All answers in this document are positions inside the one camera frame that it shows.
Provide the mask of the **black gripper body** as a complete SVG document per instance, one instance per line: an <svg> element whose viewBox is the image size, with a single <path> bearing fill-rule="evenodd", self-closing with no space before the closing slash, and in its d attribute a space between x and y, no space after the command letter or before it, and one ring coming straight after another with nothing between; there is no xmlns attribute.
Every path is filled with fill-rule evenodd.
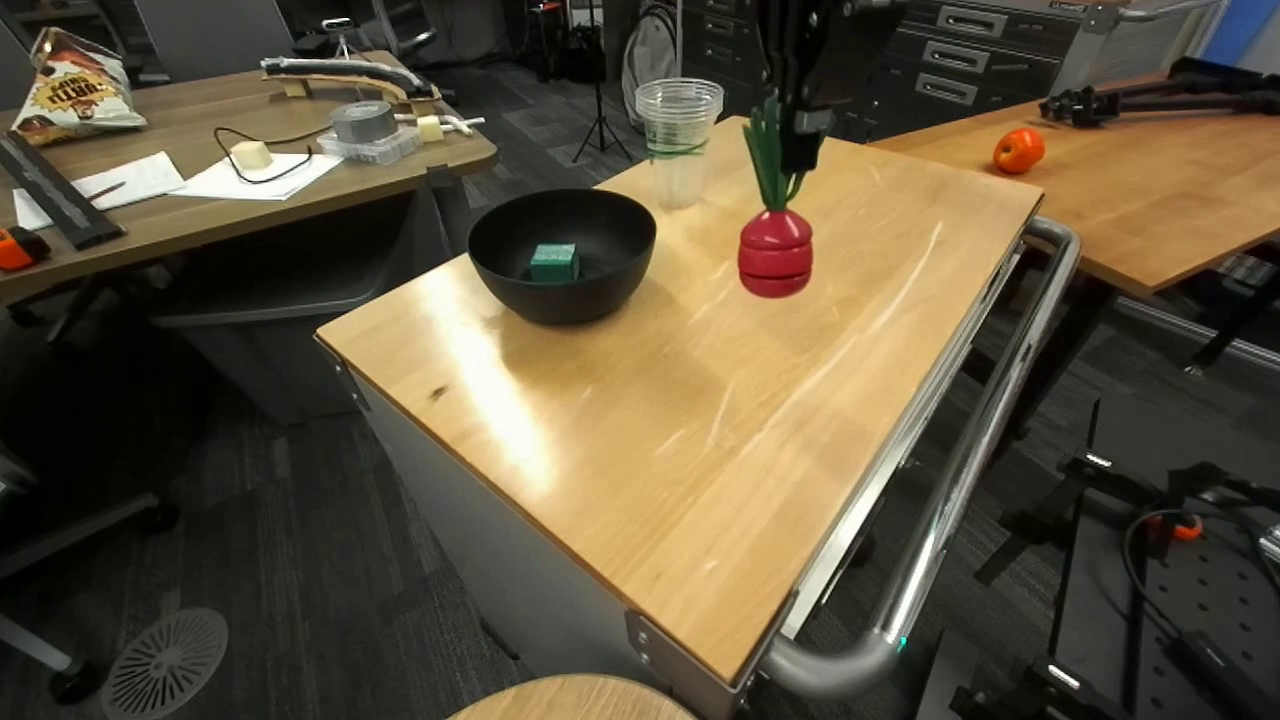
<svg viewBox="0 0 1280 720"><path fill-rule="evenodd" d="M853 12L855 0L755 0L768 87L785 109L818 112L836 105L820 85L820 69Z"/></svg>

